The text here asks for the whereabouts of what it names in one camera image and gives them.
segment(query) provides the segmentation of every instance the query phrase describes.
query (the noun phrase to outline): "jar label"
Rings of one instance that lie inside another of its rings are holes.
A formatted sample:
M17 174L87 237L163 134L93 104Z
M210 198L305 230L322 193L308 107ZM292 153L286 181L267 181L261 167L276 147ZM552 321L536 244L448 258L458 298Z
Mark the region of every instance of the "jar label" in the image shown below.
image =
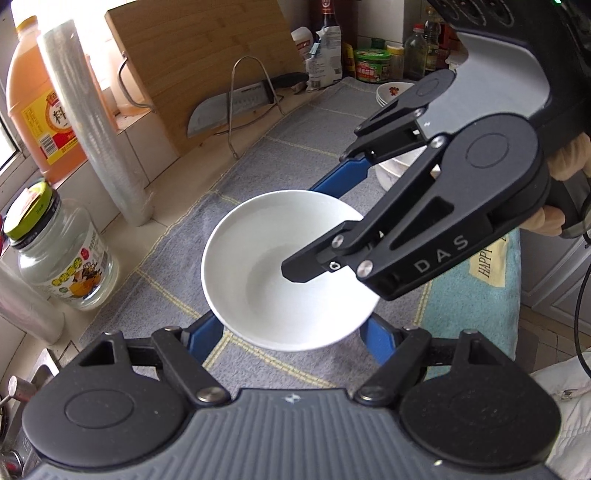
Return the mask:
M48 90L22 111L47 163L53 165L78 144L55 90Z
M68 267L60 275L38 286L64 301L86 298L98 288L110 260L107 247L90 224L78 255L72 258Z

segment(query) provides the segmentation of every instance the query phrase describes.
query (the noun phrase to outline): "white plate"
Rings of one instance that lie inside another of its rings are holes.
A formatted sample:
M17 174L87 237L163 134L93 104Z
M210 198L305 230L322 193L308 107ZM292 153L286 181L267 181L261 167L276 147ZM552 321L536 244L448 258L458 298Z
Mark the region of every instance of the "white plate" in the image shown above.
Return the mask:
M402 92L406 92L410 87L412 87L413 83L408 82L388 82L383 83L378 87L376 90L376 100L378 103L390 103L392 100L396 98L397 95L400 95Z

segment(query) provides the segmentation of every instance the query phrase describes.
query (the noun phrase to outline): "green container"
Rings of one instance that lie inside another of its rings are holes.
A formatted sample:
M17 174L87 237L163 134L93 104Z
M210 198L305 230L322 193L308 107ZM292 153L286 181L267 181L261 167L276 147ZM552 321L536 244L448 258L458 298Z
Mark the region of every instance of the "green container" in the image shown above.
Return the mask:
M367 83L386 83L390 81L389 51L380 48L365 48L355 51L355 76Z

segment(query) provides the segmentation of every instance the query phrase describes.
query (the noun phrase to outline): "wooden cutting board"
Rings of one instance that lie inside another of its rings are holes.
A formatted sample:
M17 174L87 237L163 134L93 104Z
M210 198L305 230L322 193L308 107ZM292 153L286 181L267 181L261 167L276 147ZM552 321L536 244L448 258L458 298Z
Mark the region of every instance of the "wooden cutting board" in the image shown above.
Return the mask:
M230 89L234 63L259 58L271 77L304 66L277 0L136 0L106 20L129 68L150 98L180 155L213 131L187 138L195 107ZM264 78L253 60L236 71L236 88Z

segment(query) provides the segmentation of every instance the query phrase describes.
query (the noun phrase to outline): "kitchen knife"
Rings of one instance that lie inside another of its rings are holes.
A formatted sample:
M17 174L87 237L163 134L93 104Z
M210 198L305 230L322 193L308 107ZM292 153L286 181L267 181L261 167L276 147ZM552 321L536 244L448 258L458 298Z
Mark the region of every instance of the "kitchen knife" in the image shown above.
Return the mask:
M308 74L302 72L286 73L271 79L273 88L289 88L300 82L306 82ZM211 128L216 128L228 123L228 102L230 92L216 95L204 100L193 111L187 128L187 138L191 138ZM234 90L233 114L250 112L261 105L267 105L275 101L269 82L254 83L247 87Z

